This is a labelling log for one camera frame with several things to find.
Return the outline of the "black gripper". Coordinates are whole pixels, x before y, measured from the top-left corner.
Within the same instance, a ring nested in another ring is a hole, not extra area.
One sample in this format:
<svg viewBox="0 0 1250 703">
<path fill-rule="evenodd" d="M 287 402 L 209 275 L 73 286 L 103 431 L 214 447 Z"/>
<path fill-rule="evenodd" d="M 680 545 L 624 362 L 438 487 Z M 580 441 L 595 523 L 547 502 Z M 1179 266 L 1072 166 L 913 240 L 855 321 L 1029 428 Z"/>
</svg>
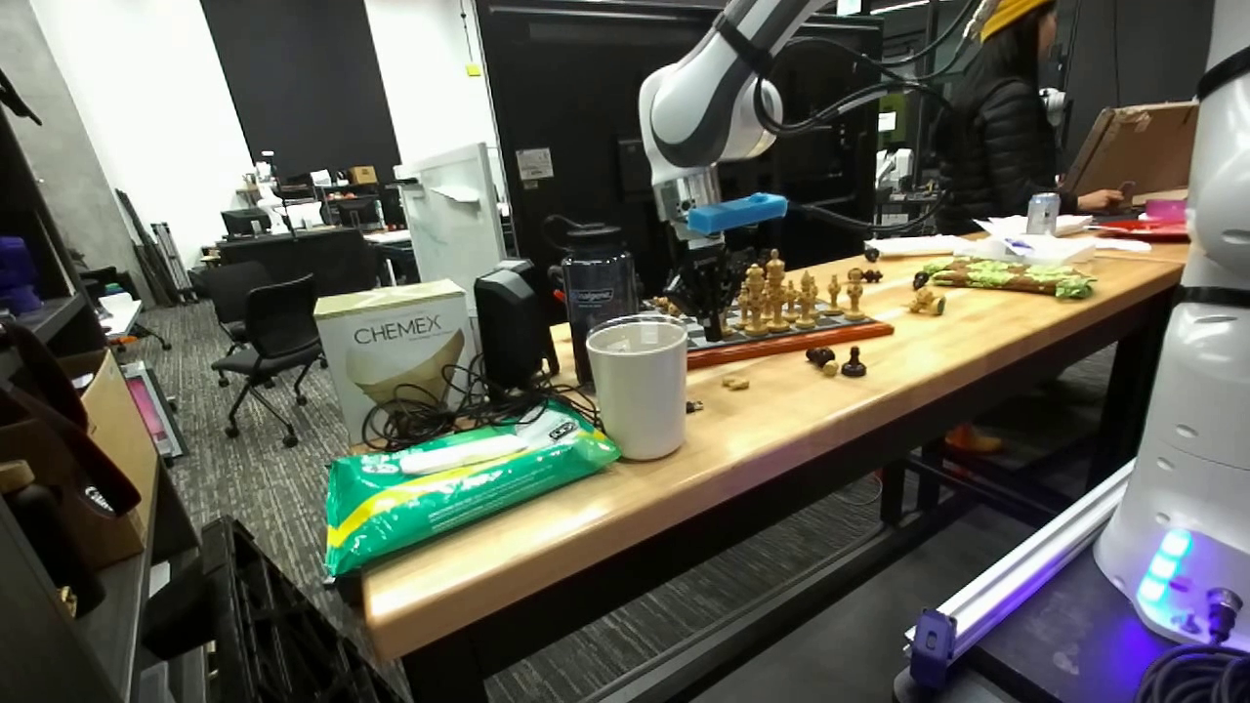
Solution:
<svg viewBox="0 0 1250 703">
<path fill-rule="evenodd" d="M 741 291 L 750 254 L 728 241 L 680 252 L 666 286 L 670 303 L 704 325 L 707 340 L 723 335 L 723 314 Z"/>
</svg>

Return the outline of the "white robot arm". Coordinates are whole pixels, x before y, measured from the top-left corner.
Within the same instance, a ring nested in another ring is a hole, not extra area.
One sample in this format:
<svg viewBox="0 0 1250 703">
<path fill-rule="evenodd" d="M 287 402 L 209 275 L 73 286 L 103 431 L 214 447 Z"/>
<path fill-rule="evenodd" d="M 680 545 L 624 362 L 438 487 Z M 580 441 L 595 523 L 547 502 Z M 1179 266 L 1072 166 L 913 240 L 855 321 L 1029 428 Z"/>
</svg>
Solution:
<svg viewBox="0 0 1250 703">
<path fill-rule="evenodd" d="M 723 204 L 720 170 L 774 149 L 786 123 L 774 60 L 822 6 L 728 0 L 707 34 L 636 90 L 653 204 L 680 241 L 670 297 L 707 335 L 723 333 L 723 314 L 741 282 L 728 254 L 728 228 L 710 222 Z"/>
</svg>

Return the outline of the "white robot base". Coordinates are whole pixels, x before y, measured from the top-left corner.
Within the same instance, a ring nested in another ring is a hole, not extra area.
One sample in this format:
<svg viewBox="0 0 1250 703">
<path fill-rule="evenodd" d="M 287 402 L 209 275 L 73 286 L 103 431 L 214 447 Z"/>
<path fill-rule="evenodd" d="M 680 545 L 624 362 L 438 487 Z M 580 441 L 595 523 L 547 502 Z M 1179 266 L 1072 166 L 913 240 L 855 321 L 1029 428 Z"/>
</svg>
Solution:
<svg viewBox="0 0 1250 703">
<path fill-rule="evenodd" d="M 1171 640 L 1250 650 L 1250 0 L 1214 0 L 1191 252 L 1097 572 Z"/>
</svg>

